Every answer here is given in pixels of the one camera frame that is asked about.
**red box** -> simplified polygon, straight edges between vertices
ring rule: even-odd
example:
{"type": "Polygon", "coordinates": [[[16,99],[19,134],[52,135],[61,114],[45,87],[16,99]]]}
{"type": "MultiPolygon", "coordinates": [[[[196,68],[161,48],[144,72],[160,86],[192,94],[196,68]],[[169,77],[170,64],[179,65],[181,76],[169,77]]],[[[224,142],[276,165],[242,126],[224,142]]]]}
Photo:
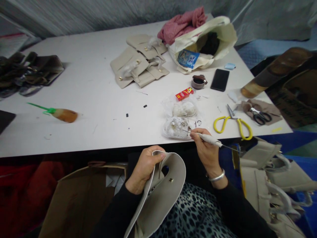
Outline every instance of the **red box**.
{"type": "Polygon", "coordinates": [[[175,96],[176,96],[176,98],[179,101],[181,101],[181,100],[187,98],[190,94],[193,94],[193,93],[194,93],[194,91],[193,91],[192,88],[187,88],[184,91],[181,91],[180,93],[176,94],[175,96]]]}

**black scissors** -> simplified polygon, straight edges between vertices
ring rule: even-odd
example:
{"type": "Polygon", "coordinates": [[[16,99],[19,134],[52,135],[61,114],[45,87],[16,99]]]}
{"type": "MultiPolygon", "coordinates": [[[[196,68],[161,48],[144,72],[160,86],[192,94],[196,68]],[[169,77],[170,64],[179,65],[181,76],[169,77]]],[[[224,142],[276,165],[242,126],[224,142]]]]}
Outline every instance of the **black scissors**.
{"type": "Polygon", "coordinates": [[[272,121],[272,117],[268,113],[258,111],[254,107],[250,109],[250,112],[253,113],[253,119],[261,126],[272,121]]]}

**leopard print pants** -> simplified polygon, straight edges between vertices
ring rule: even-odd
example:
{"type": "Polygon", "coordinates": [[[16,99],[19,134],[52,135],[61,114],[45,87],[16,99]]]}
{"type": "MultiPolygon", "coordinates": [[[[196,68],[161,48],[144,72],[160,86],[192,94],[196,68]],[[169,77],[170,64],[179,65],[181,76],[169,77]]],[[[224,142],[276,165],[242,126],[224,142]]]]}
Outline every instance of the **leopard print pants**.
{"type": "Polygon", "coordinates": [[[151,237],[236,236],[224,224],[216,197],[202,188],[185,183],[177,202],[151,237]]]}

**white table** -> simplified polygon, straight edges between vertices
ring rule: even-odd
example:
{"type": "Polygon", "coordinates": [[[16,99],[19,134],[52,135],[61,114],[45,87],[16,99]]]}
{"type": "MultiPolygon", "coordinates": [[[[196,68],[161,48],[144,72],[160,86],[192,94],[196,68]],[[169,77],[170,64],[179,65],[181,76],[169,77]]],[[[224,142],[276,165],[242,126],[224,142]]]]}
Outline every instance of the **white table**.
{"type": "MultiPolygon", "coordinates": [[[[166,117],[161,101],[190,87],[192,76],[198,74],[204,74],[208,81],[199,93],[209,96],[199,101],[206,121],[201,127],[218,139],[240,137],[234,120],[227,122],[222,134],[217,134],[212,126],[216,118],[228,116],[227,104],[234,108],[226,92],[241,88],[253,78],[235,49],[224,59],[215,61],[212,68],[190,75],[178,72],[166,52],[163,66],[170,71],[169,75],[142,89],[136,83],[124,89],[116,84],[110,61],[127,47],[127,36],[156,35],[164,23],[48,38],[26,50],[25,54],[35,51],[40,56],[58,55],[66,69],[50,87],[37,94],[29,98],[15,94],[0,102],[0,110],[17,115],[0,135],[0,157],[182,142],[162,136],[166,117]],[[230,72],[226,92],[210,89],[215,70],[223,69],[226,63],[236,64],[236,69],[230,72]],[[80,117],[74,123],[64,123],[26,102],[74,110],[80,117]]],[[[271,103],[265,93],[259,99],[271,103]]],[[[243,112],[237,116],[252,126],[255,136],[292,132],[284,120],[258,126],[243,112]]]]}

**red fabric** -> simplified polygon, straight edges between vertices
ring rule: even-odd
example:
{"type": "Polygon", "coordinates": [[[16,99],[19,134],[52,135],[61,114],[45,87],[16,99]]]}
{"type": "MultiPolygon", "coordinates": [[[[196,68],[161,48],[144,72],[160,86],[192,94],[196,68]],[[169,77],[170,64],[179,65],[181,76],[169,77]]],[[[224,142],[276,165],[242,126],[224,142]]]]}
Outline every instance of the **red fabric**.
{"type": "Polygon", "coordinates": [[[158,33],[158,38],[162,39],[165,45],[171,45],[177,37],[203,25],[206,19],[207,16],[205,16],[204,7],[196,8],[191,12],[185,12],[183,15],[176,15],[165,23],[158,33]]]}
{"type": "Polygon", "coordinates": [[[53,161],[0,167],[0,237],[15,238],[43,221],[59,179],[71,166],[53,161]]]}

